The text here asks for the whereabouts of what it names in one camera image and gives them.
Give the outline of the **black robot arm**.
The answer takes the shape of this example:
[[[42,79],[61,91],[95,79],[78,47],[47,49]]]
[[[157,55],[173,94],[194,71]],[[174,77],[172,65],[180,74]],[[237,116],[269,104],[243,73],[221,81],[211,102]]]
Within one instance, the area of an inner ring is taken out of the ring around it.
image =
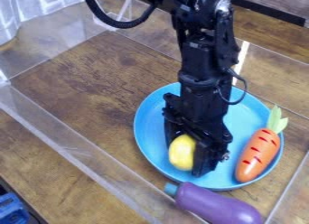
[[[239,63],[231,0],[144,0],[172,14],[178,36],[180,94],[164,96],[166,141],[186,134],[196,141],[192,175],[217,168],[233,136],[224,123],[231,99],[232,66]]]

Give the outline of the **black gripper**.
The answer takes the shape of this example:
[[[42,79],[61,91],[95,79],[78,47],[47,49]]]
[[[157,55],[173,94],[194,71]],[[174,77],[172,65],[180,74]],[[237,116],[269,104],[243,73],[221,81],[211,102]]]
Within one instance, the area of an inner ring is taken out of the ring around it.
[[[198,79],[180,72],[180,95],[166,93],[164,99],[165,135],[168,146],[181,135],[196,140],[192,175],[203,177],[229,159],[232,133],[224,123],[229,111],[232,76],[216,74]]]

